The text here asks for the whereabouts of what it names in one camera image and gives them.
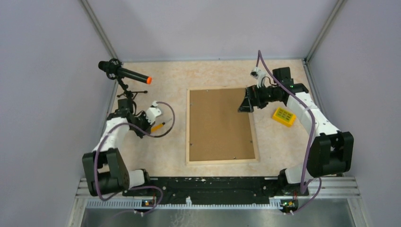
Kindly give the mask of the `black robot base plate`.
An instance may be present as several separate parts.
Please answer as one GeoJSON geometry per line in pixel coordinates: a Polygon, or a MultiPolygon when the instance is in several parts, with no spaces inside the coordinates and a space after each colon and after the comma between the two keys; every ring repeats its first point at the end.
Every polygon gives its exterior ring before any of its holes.
{"type": "Polygon", "coordinates": [[[126,197],[161,198],[161,204],[194,205],[268,204],[275,196],[302,196],[299,184],[288,184],[277,177],[152,177],[146,189],[130,189],[126,197]]]}

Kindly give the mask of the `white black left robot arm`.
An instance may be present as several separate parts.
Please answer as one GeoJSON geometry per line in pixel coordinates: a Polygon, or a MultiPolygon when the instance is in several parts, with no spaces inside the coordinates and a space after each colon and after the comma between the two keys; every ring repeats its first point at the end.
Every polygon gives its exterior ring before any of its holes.
{"type": "Polygon", "coordinates": [[[145,113],[135,114],[136,105],[130,99],[118,100],[118,108],[106,119],[106,129],[92,152],[82,157],[89,193],[97,196],[119,193],[130,188],[139,195],[150,193],[152,183],[145,169],[128,171],[119,148],[126,134],[132,130],[143,138],[144,132],[151,133],[153,124],[145,113]]]}

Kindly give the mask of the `yellow screwdriver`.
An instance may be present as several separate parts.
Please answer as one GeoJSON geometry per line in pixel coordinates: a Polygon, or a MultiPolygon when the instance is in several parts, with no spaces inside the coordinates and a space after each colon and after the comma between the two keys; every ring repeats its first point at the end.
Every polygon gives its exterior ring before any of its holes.
{"type": "Polygon", "coordinates": [[[153,126],[153,127],[151,128],[151,133],[154,133],[154,132],[156,132],[157,130],[161,129],[162,127],[164,127],[164,126],[165,126],[168,122],[170,122],[170,121],[172,121],[172,118],[170,118],[170,119],[168,119],[168,120],[166,120],[166,121],[164,121],[164,122],[162,122],[162,123],[160,123],[160,124],[157,124],[157,125],[153,126]]]}

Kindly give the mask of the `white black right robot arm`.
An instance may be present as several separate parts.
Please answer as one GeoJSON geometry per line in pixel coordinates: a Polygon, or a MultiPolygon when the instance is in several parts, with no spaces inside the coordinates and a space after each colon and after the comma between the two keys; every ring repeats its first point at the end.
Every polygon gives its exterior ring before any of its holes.
{"type": "Polygon", "coordinates": [[[254,67],[250,75],[257,84],[245,89],[244,100],[238,112],[252,113],[272,102],[282,102],[309,133],[305,160],[302,164],[286,168],[278,175],[277,188],[290,195],[296,186],[315,178],[342,174],[350,170],[354,145],[353,135],[334,126],[314,103],[307,87],[295,83],[289,67],[274,69],[274,84],[265,86],[266,73],[254,67]]]}

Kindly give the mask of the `white wooden picture frame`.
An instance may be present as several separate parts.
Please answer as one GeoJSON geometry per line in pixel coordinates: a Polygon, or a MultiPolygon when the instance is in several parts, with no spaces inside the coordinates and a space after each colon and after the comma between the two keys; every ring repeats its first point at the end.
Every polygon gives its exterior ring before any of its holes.
{"type": "Polygon", "coordinates": [[[252,113],[240,113],[244,87],[187,89],[185,163],[248,164],[260,161],[252,113]]]}

